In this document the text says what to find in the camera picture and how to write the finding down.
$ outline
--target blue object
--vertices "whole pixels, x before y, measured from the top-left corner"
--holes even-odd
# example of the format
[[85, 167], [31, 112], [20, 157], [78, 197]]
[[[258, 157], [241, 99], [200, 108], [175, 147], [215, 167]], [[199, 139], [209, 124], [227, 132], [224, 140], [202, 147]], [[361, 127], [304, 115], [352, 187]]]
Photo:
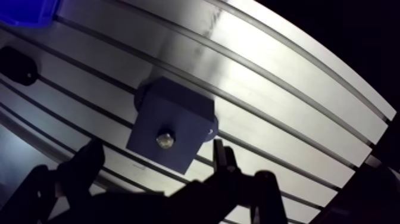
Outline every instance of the blue object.
[[[185, 173], [201, 145], [218, 132], [214, 101], [166, 78], [141, 87], [135, 105], [139, 115], [127, 148], [179, 173]], [[164, 133], [174, 143], [156, 141]]]
[[0, 20], [12, 26], [46, 26], [57, 5], [58, 0], [0, 0]]

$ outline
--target metal surface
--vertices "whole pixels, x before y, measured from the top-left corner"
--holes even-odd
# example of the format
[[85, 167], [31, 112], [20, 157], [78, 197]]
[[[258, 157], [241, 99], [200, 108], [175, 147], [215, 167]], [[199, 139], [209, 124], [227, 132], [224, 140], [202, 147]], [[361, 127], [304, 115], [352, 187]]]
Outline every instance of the metal surface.
[[209, 0], [209, 2], [229, 9], [232, 14], [245, 18], [248, 23], [263, 29], [269, 35], [277, 37], [281, 35], [276, 39], [280, 39], [298, 54], [307, 57], [310, 62], [351, 91], [377, 115], [382, 114], [389, 120], [395, 117], [395, 109], [353, 69], [310, 35], [272, 10], [263, 7], [256, 1], [227, 0], [226, 4], [219, 0]]
[[[89, 5], [91, 5], [91, 3], [96, 4], [96, 0], [87, 0], [85, 2]], [[187, 3], [198, 8], [198, 11], [203, 10], [206, 21], [195, 20], [199, 22], [196, 24], [192, 21], [187, 23], [186, 21], [188, 19], [184, 16], [176, 18], [176, 15], [171, 14], [171, 12], [174, 12], [173, 14], [180, 15], [179, 12], [181, 11], [191, 10], [191, 8], [185, 8], [185, 4], [181, 4], [182, 1], [167, 1], [168, 3], [165, 2], [161, 4], [156, 3], [156, 1], [143, 2], [125, 0], [125, 2], [144, 8], [158, 16], [165, 17], [181, 26], [187, 27], [196, 33], [206, 36], [208, 39], [221, 46], [234, 51], [240, 56], [243, 56], [255, 63], [255, 66], [260, 66], [265, 69], [264, 74], [262, 74], [264, 77], [286, 88], [292, 94], [329, 116], [335, 122], [350, 129], [349, 131], [354, 135], [359, 135], [360, 138], [365, 137], [371, 142], [376, 143], [387, 128], [386, 124], [360, 100], [304, 57], [254, 26], [251, 26], [229, 13], [221, 11], [221, 9], [205, 1], [191, 0], [190, 3]], [[79, 18], [79, 23], [99, 30], [100, 32], [106, 32], [106, 30], [111, 29], [107, 29], [106, 26], [94, 24], [87, 20], [85, 22], [85, 17], [87, 17], [87, 15], [79, 16], [79, 12], [74, 10], [73, 0], [64, 4], [65, 8], [59, 12], [59, 15], [76, 22], [78, 22]], [[214, 19], [207, 24], [206, 15], [210, 12], [214, 14]], [[178, 40], [179, 37], [175, 36], [171, 39], [172, 43], [174, 41], [176, 41], [176, 43], [181, 43], [181, 40]], [[140, 48], [136, 45], [134, 46], [143, 51], [146, 50], [144, 49], [145, 47]], [[178, 49], [182, 50], [184, 48], [174, 47], [169, 49], [172, 51]], [[173, 57], [179, 60], [178, 58], [182, 53], [169, 53], [168, 55], [173, 55]], [[335, 98], [340, 98], [341, 100], [337, 101], [332, 99], [330, 97], [332, 95], [335, 95]]]
[[[67, 39], [64, 38], [66, 36], [76, 41], [69, 42]], [[98, 55], [96, 51], [108, 52], [109, 49], [107, 47], [109, 47], [109, 45], [100, 45], [100, 42], [97, 41], [96, 39], [91, 38], [89, 36], [85, 36], [79, 32], [76, 32], [58, 23], [55, 23], [52, 29], [50, 30], [35, 30], [35, 32], [31, 32], [30, 37], [37, 38], [38, 40], [49, 39], [48, 41], [45, 41], [47, 45], [52, 46], [61, 52], [65, 52], [66, 54], [68, 54], [71, 57], [74, 57], [77, 60], [82, 60], [87, 64], [91, 63], [93, 65], [97, 65], [95, 66], [95, 68], [98, 69], [101, 69], [103, 65], [102, 61], [107, 61], [111, 67], [114, 67], [113, 62], [116, 61], [116, 58], [121, 58], [122, 56], [125, 55], [124, 52], [116, 51], [115, 48], [113, 48], [114, 53], [110, 52], [111, 54]], [[65, 40], [64, 43], [67, 43], [68, 45], [57, 44], [57, 42], [62, 42], [63, 39]], [[90, 42], [92, 45], [96, 46], [95, 48], [88, 46], [85, 47], [85, 45], [81, 44], [85, 42]], [[96, 57], [101, 57], [101, 60], [97, 60], [97, 63], [95, 61], [97, 59]], [[130, 59], [135, 60], [135, 57], [129, 56], [125, 60], [118, 60], [118, 62]], [[134, 81], [135, 80], [139, 81], [138, 76], [132, 76], [132, 74], [134, 74], [133, 72], [134, 69], [135, 69], [134, 67], [127, 69], [127, 71], [130, 74], [126, 74], [125, 83], [131, 83], [132, 86], [136, 84], [137, 86], [139, 82], [134, 83], [132, 80], [128, 82], [128, 79], [130, 77], [132, 77]], [[72, 84], [71, 82], [88, 83], [87, 81], [84, 80], [81, 81], [78, 80], [79, 79], [70, 79], [69, 82], [60, 82], [60, 85], [69, 85], [70, 83], [71, 85], [73, 85], [71, 88], [79, 89], [79, 85]], [[82, 93], [85, 93], [87, 91], [88, 89], [80, 90], [80, 92]], [[103, 101], [102, 98], [99, 96], [101, 95], [90, 97], [90, 102], [94, 102], [95, 104], [97, 104], [98, 101]], [[124, 99], [128, 99], [128, 97], [123, 97], [119, 99], [118, 100], [120, 101], [119, 103], [123, 102]], [[104, 105], [104, 104], [109, 104], [109, 102], [102, 102], [101, 104], [98, 105]], [[123, 117], [124, 114], [129, 114], [130, 119], [128, 119], [128, 121], [134, 122], [134, 119], [136, 118], [136, 112], [135, 112], [136, 110], [133, 108], [132, 99], [121, 104], [124, 105], [125, 108], [124, 110], [119, 110], [118, 107], [105, 107], [105, 108], [108, 109], [109, 111], [113, 111], [114, 114], [117, 113], [119, 117]], [[268, 152], [269, 154], [272, 154], [284, 161], [287, 161], [290, 164], [293, 164], [299, 167], [300, 169], [305, 170], [306, 172], [312, 173], [313, 175], [318, 176], [319, 178], [325, 179], [336, 186], [339, 187], [343, 186], [348, 180], [348, 178], [351, 177], [351, 175], [353, 174], [353, 171], [351, 169], [342, 166], [338, 162], [332, 160], [323, 153], [313, 149], [312, 147], [303, 143], [302, 141], [288, 135], [287, 133], [281, 131], [280, 129], [262, 121], [261, 119], [256, 118], [252, 114], [247, 113], [245, 110], [242, 110], [221, 98], [215, 99], [215, 110], [217, 117], [220, 120], [221, 130], [239, 139], [243, 139], [246, 142], [250, 143], [251, 145], [254, 145], [257, 148], [260, 148]], [[129, 134], [128, 128], [125, 128], [125, 130], [126, 130], [125, 135], [128, 135]], [[266, 134], [268, 134], [268, 138], [271, 139], [271, 141], [264, 141]], [[309, 158], [309, 160], [303, 160], [302, 157], [297, 156], [296, 152], [294, 152], [293, 149], [296, 149], [298, 155], [301, 154], [305, 158]]]
[[[96, 10], [101, 11], [102, 8], [107, 8], [107, 11], [102, 13], [103, 15], [106, 13], [109, 17], [118, 16], [120, 19], [124, 18], [131, 22], [118, 27], [111, 26], [111, 24], [107, 26], [101, 22], [94, 23], [93, 21], [97, 20], [90, 18], [99, 14], [96, 13]], [[166, 32], [163, 31], [165, 27], [147, 18], [114, 4], [96, 0], [65, 1], [59, 15], [105, 33], [128, 46], [158, 57], [194, 75], [207, 85], [213, 85], [218, 90], [229, 94], [240, 105], [244, 105], [256, 113], [259, 112], [258, 114], [261, 114], [263, 118], [278, 127], [305, 139], [324, 152], [346, 158], [342, 159], [344, 161], [359, 166], [371, 150], [344, 128], [299, 98], [246, 67], [185, 36], [170, 32], [163, 40], [165, 43], [160, 47], [159, 53], [153, 53], [153, 47], [150, 49], [146, 47], [146, 44], [142, 45], [138, 41], [138, 39], [145, 39], [145, 35], [147, 35], [140, 31], [141, 27], [145, 24], [147, 30], [153, 31], [154, 36], [157, 37], [157, 39], [154, 38], [155, 42], [162, 41], [159, 37], [165, 35]]]
[[[299, 30], [280, 17], [267, 25], [281, 30], [266, 32], [264, 17], [245, 8], [254, 4], [238, 2], [66, 0], [51, 27], [0, 24], [0, 48], [31, 56], [42, 75], [28, 87], [1, 75], [0, 111], [60, 151], [100, 137], [101, 175], [128, 190], [170, 195], [213, 172], [212, 145], [201, 147], [185, 175], [125, 149], [140, 82], [167, 77], [215, 100], [219, 135], [242, 171], [274, 172], [288, 218], [308, 223], [385, 131], [380, 111], [394, 114], [357, 74], [343, 75], [338, 58], [321, 56], [319, 43], [307, 35], [282, 39], [277, 32]], [[226, 221], [248, 223], [248, 212], [237, 207]]]

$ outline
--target slotted aluminum table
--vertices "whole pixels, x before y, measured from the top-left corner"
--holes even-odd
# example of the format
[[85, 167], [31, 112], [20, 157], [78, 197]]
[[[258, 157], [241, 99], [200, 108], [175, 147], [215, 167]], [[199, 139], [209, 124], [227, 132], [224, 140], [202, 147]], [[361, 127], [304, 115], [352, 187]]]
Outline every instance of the slotted aluminum table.
[[[212, 142], [185, 175], [126, 149], [141, 81], [165, 76], [213, 98], [218, 138], [244, 173], [276, 174], [289, 223], [327, 206], [396, 114], [337, 56], [252, 0], [63, 0], [50, 27], [2, 24], [5, 45], [34, 58], [41, 77], [26, 87], [0, 76], [2, 120], [69, 157], [103, 139], [100, 175], [131, 191], [170, 195], [213, 172]], [[226, 222], [250, 223], [248, 213], [237, 207]]]

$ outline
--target screw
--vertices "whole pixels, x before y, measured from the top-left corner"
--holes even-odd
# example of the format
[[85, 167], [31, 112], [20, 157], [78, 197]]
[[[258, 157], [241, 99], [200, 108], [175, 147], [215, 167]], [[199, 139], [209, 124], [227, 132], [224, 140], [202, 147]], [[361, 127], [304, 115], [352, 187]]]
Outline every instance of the screw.
[[169, 133], [159, 135], [156, 141], [158, 145], [165, 150], [171, 148], [175, 142], [174, 138]]

